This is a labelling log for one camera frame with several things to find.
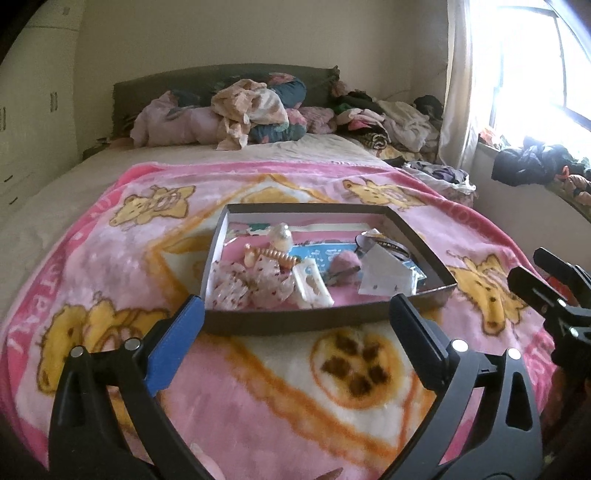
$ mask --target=curtain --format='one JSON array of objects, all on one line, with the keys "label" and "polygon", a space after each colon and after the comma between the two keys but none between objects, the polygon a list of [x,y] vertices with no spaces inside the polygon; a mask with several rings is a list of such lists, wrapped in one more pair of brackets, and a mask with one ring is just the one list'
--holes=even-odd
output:
[{"label": "curtain", "polygon": [[494,65],[489,25],[494,1],[448,0],[449,62],[439,160],[470,170],[478,133],[491,112]]}]

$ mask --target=white wall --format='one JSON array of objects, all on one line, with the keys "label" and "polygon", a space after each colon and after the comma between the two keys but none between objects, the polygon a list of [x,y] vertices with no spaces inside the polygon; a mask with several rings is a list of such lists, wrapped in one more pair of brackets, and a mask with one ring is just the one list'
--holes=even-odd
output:
[{"label": "white wall", "polygon": [[447,2],[414,0],[413,5],[413,75],[410,101],[434,95],[444,103],[447,82]]},{"label": "white wall", "polygon": [[[413,79],[441,67],[433,57],[447,63],[447,41],[441,55],[441,42],[427,40],[441,25],[447,30],[440,4],[445,1],[88,0],[74,71],[79,150],[111,132],[114,83],[186,67],[338,65],[353,88],[411,101]],[[417,15],[424,22],[442,17],[436,29],[418,28]],[[413,69],[417,38],[424,58]],[[433,56],[426,55],[429,45],[436,49]],[[444,92],[445,75],[441,82]]]},{"label": "white wall", "polygon": [[591,223],[542,185],[509,187],[491,180],[496,151],[479,145],[470,171],[477,186],[474,208],[504,230],[530,258],[545,247],[591,271]]}]

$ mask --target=drawer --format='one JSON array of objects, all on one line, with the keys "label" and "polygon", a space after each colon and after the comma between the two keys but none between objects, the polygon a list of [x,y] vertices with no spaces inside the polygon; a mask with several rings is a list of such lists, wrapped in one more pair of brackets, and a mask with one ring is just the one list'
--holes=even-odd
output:
[{"label": "drawer", "polygon": [[32,172],[0,193],[0,228],[25,204],[27,199],[43,188],[40,179]]},{"label": "drawer", "polygon": [[0,166],[0,196],[33,175],[29,168],[23,168],[22,162],[13,162]]}]

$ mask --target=cartoon bear print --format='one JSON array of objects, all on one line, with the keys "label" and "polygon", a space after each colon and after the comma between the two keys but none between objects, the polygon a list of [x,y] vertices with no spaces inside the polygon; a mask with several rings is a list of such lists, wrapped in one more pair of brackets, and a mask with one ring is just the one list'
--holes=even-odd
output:
[{"label": "cartoon bear print", "polygon": [[356,195],[366,205],[396,205],[404,211],[410,207],[425,205],[421,200],[409,195],[397,185],[377,185],[371,180],[363,179],[365,185],[343,180],[343,187]]},{"label": "cartoon bear print", "polygon": [[486,335],[499,335],[509,320],[513,325],[521,321],[521,311],[527,305],[501,282],[507,274],[496,255],[491,254],[477,264],[468,257],[460,257],[466,268],[448,267],[456,278],[462,294],[482,314],[482,330]]},{"label": "cartoon bear print", "polygon": [[109,225],[119,226],[128,222],[145,225],[156,217],[185,218],[187,216],[189,211],[187,198],[195,192],[193,185],[170,190],[153,185],[150,189],[152,193],[147,197],[135,194],[128,196],[123,206],[109,221]]},{"label": "cartoon bear print", "polygon": [[[64,305],[57,312],[41,340],[41,358],[37,367],[37,388],[47,395],[55,394],[64,362],[72,347],[83,345],[89,352],[120,347],[132,336],[142,338],[154,324],[168,317],[164,309],[116,310],[109,299],[99,298],[87,310],[82,305]],[[111,402],[119,424],[134,431],[123,400],[110,391]]]}]

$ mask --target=dark green headboard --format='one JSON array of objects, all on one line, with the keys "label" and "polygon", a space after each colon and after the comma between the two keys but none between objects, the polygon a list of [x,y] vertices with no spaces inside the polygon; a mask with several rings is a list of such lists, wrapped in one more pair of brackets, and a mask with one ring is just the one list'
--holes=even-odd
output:
[{"label": "dark green headboard", "polygon": [[272,63],[239,63],[208,65],[191,69],[156,73],[113,86],[113,138],[127,135],[133,120],[153,99],[170,89],[186,90],[199,95],[200,104],[208,106],[223,82],[235,77],[257,80],[271,72],[289,73],[306,84],[304,106],[328,106],[330,88],[339,80],[339,69],[318,69]]}]

